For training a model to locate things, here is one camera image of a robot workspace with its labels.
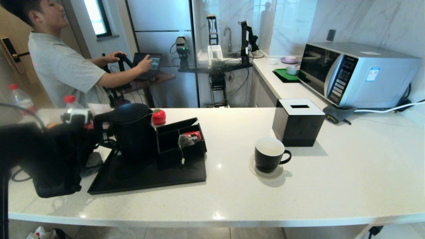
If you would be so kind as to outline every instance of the laptop screen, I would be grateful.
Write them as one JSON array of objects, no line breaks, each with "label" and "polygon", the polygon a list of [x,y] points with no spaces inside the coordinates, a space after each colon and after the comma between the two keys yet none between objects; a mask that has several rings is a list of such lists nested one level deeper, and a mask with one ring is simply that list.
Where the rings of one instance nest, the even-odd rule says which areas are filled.
[{"label": "laptop screen", "polygon": [[[146,55],[148,55],[149,53],[135,53],[134,54],[134,60],[133,60],[133,65],[137,65],[139,64],[139,62],[141,62]],[[151,66],[151,70],[159,70],[159,65],[161,64],[161,54],[149,54],[150,58],[152,60],[152,66]]]}]

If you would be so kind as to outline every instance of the mug handle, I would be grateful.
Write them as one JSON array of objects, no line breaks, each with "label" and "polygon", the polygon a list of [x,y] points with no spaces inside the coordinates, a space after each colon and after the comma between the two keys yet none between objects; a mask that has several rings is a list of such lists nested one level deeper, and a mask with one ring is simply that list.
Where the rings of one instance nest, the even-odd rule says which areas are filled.
[{"label": "mug handle", "polygon": [[285,150],[285,151],[283,152],[283,154],[289,154],[289,158],[287,158],[287,159],[286,159],[286,160],[284,160],[284,161],[281,161],[279,164],[285,164],[285,163],[289,162],[289,161],[291,160],[291,158],[292,158],[292,153],[291,153],[289,150]]}]

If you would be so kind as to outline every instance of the black mug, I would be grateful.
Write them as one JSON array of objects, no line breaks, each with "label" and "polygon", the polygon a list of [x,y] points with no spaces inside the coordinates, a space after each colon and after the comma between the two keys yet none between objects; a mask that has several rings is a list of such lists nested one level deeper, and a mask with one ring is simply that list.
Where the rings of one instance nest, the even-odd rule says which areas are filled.
[{"label": "black mug", "polygon": [[285,150],[283,143],[275,138],[265,137],[255,143],[255,166],[264,173],[271,173],[280,164],[289,162],[292,158],[290,151]]}]

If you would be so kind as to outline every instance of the man's arm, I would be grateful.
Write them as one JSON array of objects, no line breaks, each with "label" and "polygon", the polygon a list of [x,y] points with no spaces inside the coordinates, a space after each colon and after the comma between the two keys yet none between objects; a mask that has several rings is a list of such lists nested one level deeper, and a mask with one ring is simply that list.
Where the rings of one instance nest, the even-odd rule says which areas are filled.
[{"label": "man's arm", "polygon": [[108,88],[115,88],[129,83],[139,75],[150,70],[152,60],[149,59],[149,57],[150,55],[147,55],[143,61],[130,70],[117,73],[105,73],[97,82],[97,85]]},{"label": "man's arm", "polygon": [[105,65],[107,65],[107,64],[109,64],[109,63],[116,63],[116,62],[119,62],[119,58],[118,58],[118,57],[116,57],[116,55],[117,55],[118,53],[121,53],[121,54],[127,55],[127,54],[125,54],[125,53],[124,53],[124,52],[122,52],[122,51],[114,51],[114,52],[112,52],[111,54],[106,55],[106,56],[104,56],[104,57],[99,57],[99,58],[96,58],[96,59],[88,59],[88,60],[89,60],[91,63],[95,64],[96,66],[98,66],[98,67],[100,67],[100,68],[103,68]]}]

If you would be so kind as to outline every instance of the plastic bottle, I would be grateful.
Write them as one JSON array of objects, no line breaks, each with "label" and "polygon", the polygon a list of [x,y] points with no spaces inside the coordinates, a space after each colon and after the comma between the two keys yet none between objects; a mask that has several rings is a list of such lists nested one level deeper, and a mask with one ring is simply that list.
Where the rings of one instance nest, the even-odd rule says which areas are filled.
[{"label": "plastic bottle", "polygon": [[[9,85],[11,92],[11,104],[25,108],[35,113],[37,108],[34,106],[31,98],[23,90],[19,89],[18,84]],[[28,115],[26,111],[19,111],[21,115]]]},{"label": "plastic bottle", "polygon": [[65,101],[65,104],[66,104],[66,112],[67,113],[71,113],[71,111],[73,111],[73,110],[77,110],[77,109],[85,109],[82,105],[80,105],[77,101],[76,101],[76,99],[75,99],[75,96],[73,96],[73,95],[68,95],[68,96],[65,96],[64,98],[63,98],[63,101]]}]

